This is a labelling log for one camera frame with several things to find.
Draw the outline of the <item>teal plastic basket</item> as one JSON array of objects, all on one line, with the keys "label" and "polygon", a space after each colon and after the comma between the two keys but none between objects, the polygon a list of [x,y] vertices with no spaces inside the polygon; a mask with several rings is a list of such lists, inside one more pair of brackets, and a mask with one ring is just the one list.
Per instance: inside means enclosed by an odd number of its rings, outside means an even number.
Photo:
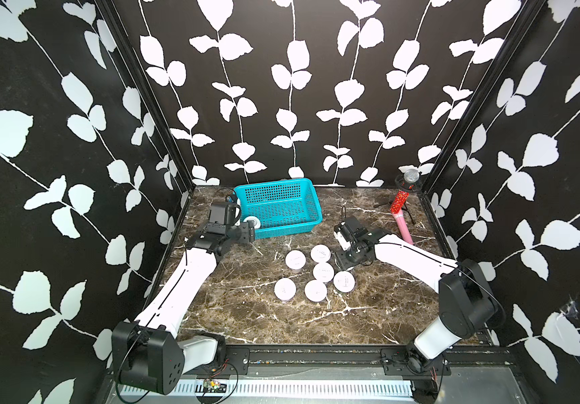
[{"label": "teal plastic basket", "polygon": [[313,182],[296,178],[240,185],[234,189],[243,217],[255,217],[261,225],[256,240],[311,232],[323,221]]}]

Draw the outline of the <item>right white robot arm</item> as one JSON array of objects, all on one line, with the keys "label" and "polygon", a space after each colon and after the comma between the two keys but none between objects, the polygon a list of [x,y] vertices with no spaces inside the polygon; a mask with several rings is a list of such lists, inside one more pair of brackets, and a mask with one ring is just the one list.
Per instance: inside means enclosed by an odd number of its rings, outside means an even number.
[{"label": "right white robot arm", "polygon": [[483,270],[471,259],[458,262],[432,254],[382,228],[368,230],[353,216],[335,225],[334,235],[340,244],[335,263],[341,272],[380,261],[414,276],[438,294],[438,316],[399,353],[398,362],[410,373],[432,373],[448,348],[470,339],[484,326],[493,326],[495,316],[505,321],[505,309]]}]

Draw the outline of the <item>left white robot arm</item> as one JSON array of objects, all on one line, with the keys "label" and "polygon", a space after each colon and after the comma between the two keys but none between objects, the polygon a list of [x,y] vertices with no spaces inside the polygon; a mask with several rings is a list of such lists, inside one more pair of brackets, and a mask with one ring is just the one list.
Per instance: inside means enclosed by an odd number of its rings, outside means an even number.
[{"label": "left white robot arm", "polygon": [[180,341],[178,335],[189,306],[231,246],[254,241],[254,225],[241,215],[234,196],[212,204],[207,223],[187,241],[178,267],[158,295],[134,321],[118,323],[112,331],[116,385],[166,395],[189,371],[224,365],[224,338],[208,334]]}]

